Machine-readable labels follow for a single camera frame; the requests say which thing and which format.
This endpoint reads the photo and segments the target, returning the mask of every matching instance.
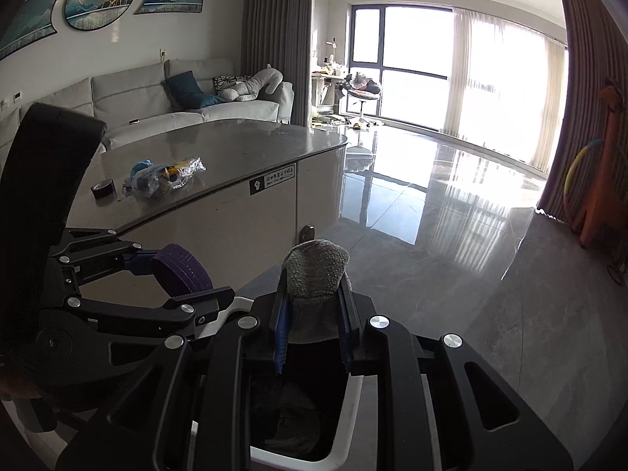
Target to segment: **window frame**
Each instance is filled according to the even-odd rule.
[[[399,67],[386,67],[384,65],[384,43],[385,43],[385,20],[386,20],[386,9],[388,7],[411,7],[414,9],[428,9],[428,10],[438,10],[441,12],[453,12],[453,9],[450,7],[435,7],[432,5],[413,5],[413,4],[362,4],[362,5],[351,5],[351,23],[349,27],[349,51],[347,52],[347,56],[349,57],[349,61],[347,62],[347,67],[349,70],[352,68],[365,68],[365,69],[377,69],[379,70],[379,83],[382,83],[382,76],[384,75],[384,71],[397,71],[400,73],[409,73],[420,76],[427,76],[429,78],[438,78],[439,80],[448,80],[449,77],[434,74],[434,73],[426,73],[423,71],[415,71],[413,69],[403,69]],[[378,61],[377,62],[357,62],[354,61],[354,40],[356,37],[356,12],[358,10],[379,10],[379,39],[378,39]],[[346,104],[346,113],[358,114],[357,111],[349,111],[349,97],[347,97]],[[382,99],[379,98],[376,107],[375,117],[381,118],[381,107],[382,107]],[[432,127],[428,127],[422,124],[416,124],[411,122],[406,122],[405,120],[392,119],[390,117],[386,117],[389,120],[394,120],[397,122],[403,122],[404,124],[411,125],[419,125],[420,127],[425,127],[427,129],[438,131],[438,129],[434,129]]]

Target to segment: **chair seat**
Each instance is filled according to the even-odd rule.
[[[347,90],[347,93],[356,99],[362,99],[363,101],[376,101],[381,95],[378,93],[367,92],[365,90]]]

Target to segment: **roll of tape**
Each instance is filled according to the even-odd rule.
[[[92,194],[95,199],[104,198],[114,192],[113,179],[105,179],[92,187]]]

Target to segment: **sofa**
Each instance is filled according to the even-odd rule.
[[[184,110],[170,97],[166,79],[192,71],[205,93],[215,93],[214,78],[235,75],[228,59],[168,60],[117,73],[86,78],[35,102],[70,108],[107,124],[99,153],[149,136],[189,125],[223,119],[253,119],[290,123],[294,92],[282,83],[275,93],[264,90],[254,101],[222,103],[200,110]],[[8,155],[27,103],[0,120],[0,171]]]

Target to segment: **black and white pillow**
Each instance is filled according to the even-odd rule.
[[[214,90],[216,95],[220,96],[221,92],[226,88],[234,86],[236,83],[244,83],[249,81],[250,76],[216,76],[214,78]]]

